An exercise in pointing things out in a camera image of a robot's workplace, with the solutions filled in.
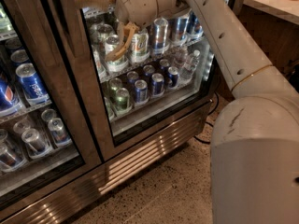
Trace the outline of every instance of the glass door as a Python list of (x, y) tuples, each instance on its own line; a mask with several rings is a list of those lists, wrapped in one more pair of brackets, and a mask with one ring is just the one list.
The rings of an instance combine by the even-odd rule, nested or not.
[(103, 12), (88, 1), (86, 6), (78, 0), (45, 1), (77, 80), (82, 77), (78, 61), (91, 60), (93, 67), (84, 69), (105, 113), (83, 97), (83, 88), (80, 92), (105, 160), (208, 102), (214, 55), (190, 9), (173, 19), (158, 18), (112, 62), (107, 55), (122, 42), (115, 4)]
[(39, 0), (0, 0), (0, 220), (101, 163)]

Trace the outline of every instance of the countertop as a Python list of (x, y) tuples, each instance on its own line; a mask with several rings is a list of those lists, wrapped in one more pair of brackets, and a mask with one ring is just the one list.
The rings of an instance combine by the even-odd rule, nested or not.
[(244, 0), (244, 4), (299, 25), (299, 0)]

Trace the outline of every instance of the bottle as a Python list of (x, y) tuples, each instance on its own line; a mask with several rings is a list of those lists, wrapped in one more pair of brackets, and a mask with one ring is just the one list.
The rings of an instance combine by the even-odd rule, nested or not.
[(179, 48), (179, 50), (175, 53), (172, 65), (177, 69), (180, 69), (183, 64), (185, 64), (188, 56), (188, 49), (186, 46)]
[(179, 83), (187, 84), (192, 80), (192, 75), (199, 64), (200, 51), (195, 50), (193, 53), (188, 55), (186, 63), (179, 70)]

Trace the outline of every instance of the speckled floor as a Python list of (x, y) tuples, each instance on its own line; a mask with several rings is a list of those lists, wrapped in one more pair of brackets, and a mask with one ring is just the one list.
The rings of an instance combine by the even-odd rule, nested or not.
[[(211, 111), (216, 107), (216, 95), (213, 100)], [(219, 98), (216, 110), (207, 117), (209, 124), (196, 138), (90, 204), (64, 224), (211, 224), (208, 142), (211, 125), (227, 103)]]

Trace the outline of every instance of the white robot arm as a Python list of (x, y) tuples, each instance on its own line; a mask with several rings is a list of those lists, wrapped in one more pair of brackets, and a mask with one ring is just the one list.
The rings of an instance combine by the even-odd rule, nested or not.
[(189, 7), (235, 100), (211, 142), (217, 224), (299, 223), (299, 95), (223, 0), (116, 0), (119, 21), (139, 27)]

